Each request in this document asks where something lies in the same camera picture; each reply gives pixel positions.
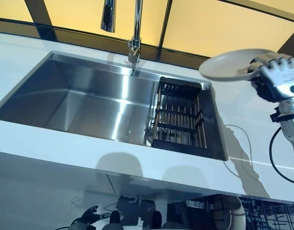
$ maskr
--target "sink basin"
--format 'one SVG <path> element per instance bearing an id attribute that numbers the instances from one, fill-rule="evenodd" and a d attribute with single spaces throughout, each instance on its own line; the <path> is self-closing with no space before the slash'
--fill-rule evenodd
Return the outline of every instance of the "sink basin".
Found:
<path id="1" fill-rule="evenodd" d="M 161 76 L 194 81 L 52 51 L 3 98 L 0 120 L 151 146 L 148 130 Z M 227 160 L 212 86 L 198 83 L 206 157 Z"/>

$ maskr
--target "kitchen faucet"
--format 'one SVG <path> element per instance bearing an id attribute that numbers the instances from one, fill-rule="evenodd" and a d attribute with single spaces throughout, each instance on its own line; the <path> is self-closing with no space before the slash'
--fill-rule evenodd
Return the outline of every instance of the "kitchen faucet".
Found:
<path id="1" fill-rule="evenodd" d="M 103 14 L 101 21 L 101 29 L 114 33 L 115 32 L 115 18 L 116 18 L 116 1 L 117 0 L 105 0 L 103 6 Z M 129 56 L 128 60 L 133 64 L 139 62 L 141 52 L 141 12 L 142 1 L 136 0 L 135 4 L 135 20 L 134 20 L 134 35 L 131 40 L 128 40 Z"/>

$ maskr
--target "dish rack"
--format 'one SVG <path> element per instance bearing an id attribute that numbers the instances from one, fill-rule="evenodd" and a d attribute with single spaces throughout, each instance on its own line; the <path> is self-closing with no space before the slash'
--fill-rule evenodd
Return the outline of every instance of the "dish rack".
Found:
<path id="1" fill-rule="evenodd" d="M 151 146 L 158 149 L 208 156 L 201 84 L 161 77 L 152 124 Z"/>
<path id="2" fill-rule="evenodd" d="M 294 205 L 240 198 L 246 230 L 294 230 Z"/>
<path id="3" fill-rule="evenodd" d="M 223 230 L 230 229 L 227 214 L 230 210 L 225 210 L 223 205 L 224 195 L 212 195 L 204 198 L 186 201 L 187 207 L 204 209 L 213 220 L 212 230 L 217 230 L 216 226 L 221 226 Z M 246 230 L 294 230 L 294 205 L 278 203 L 264 200 L 239 197 L 244 208 L 246 217 Z M 215 203 L 221 202 L 220 209 L 216 209 Z M 222 217 L 216 219 L 214 211 L 222 212 Z"/>

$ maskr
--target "robot finger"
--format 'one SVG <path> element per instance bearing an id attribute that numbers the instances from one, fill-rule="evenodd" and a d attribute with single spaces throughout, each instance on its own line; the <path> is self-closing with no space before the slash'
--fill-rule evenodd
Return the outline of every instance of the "robot finger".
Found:
<path id="1" fill-rule="evenodd" d="M 255 58 L 255 61 L 263 62 L 264 64 L 269 63 L 272 60 L 276 60 L 277 58 L 273 58 L 272 56 L 276 57 L 275 53 L 267 53 L 265 55 L 259 55 Z"/>
<path id="2" fill-rule="evenodd" d="M 264 63 L 257 61 L 257 62 L 252 62 L 249 66 L 248 66 L 248 73 L 252 73 L 252 72 L 257 72 L 259 67 L 263 66 Z"/>

